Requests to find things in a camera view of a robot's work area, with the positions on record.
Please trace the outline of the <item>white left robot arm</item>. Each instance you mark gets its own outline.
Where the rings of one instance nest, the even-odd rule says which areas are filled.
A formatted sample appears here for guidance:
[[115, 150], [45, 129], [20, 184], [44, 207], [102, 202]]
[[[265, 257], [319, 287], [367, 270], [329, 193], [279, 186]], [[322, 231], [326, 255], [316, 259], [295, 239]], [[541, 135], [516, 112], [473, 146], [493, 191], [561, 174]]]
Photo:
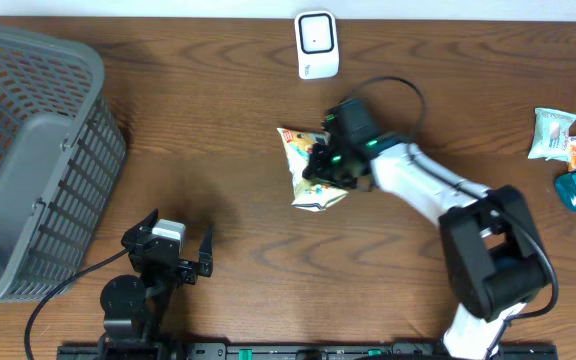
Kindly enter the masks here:
[[161, 325], [175, 290], [212, 275], [214, 226], [208, 227], [195, 261], [181, 257], [185, 231], [184, 224], [161, 219], [153, 210], [124, 233], [121, 244], [134, 273], [113, 278], [101, 292], [100, 359], [185, 357], [183, 346], [163, 334]]

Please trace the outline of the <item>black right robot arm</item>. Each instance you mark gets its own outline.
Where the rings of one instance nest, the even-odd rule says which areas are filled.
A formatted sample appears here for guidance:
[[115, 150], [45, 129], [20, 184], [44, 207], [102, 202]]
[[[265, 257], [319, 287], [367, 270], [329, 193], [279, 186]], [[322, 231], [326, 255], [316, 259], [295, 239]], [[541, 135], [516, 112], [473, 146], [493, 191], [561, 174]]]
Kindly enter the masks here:
[[381, 131], [358, 99], [329, 109], [322, 129], [327, 139], [314, 145], [304, 177], [350, 189], [369, 176], [436, 226], [459, 301], [440, 342], [445, 355], [503, 358], [510, 325], [549, 312], [550, 305], [531, 313], [524, 308], [543, 288], [558, 288], [521, 192], [510, 185], [491, 189], [451, 172], [412, 141]]

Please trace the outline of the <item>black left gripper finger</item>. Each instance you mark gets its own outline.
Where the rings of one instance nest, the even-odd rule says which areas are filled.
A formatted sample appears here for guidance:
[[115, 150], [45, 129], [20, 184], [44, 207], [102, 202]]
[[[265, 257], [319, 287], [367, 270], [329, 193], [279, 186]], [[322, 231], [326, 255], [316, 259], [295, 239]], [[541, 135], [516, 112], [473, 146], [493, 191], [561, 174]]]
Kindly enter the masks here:
[[199, 262], [201, 264], [213, 263], [213, 249], [212, 249], [213, 235], [214, 235], [214, 225], [210, 224], [208, 226], [206, 234], [199, 248]]
[[159, 219], [159, 211], [157, 209], [154, 209], [137, 225], [137, 228], [139, 230], [151, 230], [156, 225], [158, 219]]

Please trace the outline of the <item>orange snack bag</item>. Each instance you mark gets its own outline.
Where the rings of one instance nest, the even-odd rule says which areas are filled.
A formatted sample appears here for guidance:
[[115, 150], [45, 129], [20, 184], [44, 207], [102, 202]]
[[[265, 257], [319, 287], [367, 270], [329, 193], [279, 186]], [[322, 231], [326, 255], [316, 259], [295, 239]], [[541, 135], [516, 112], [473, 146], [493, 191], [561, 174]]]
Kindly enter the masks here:
[[325, 135], [286, 128], [278, 128], [277, 131], [286, 152], [289, 171], [292, 174], [294, 193], [292, 207], [321, 212], [347, 196], [346, 190], [303, 177], [303, 171], [309, 163], [313, 146], [327, 144], [328, 140]]

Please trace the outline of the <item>green wet wipes pack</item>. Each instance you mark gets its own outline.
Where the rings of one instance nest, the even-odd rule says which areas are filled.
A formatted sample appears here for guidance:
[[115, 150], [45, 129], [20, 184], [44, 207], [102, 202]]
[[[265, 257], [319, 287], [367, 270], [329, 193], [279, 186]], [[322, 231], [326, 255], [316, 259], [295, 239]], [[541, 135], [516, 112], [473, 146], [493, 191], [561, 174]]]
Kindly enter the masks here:
[[569, 129], [576, 121], [576, 114], [536, 108], [535, 116], [535, 131], [528, 158], [569, 162]]

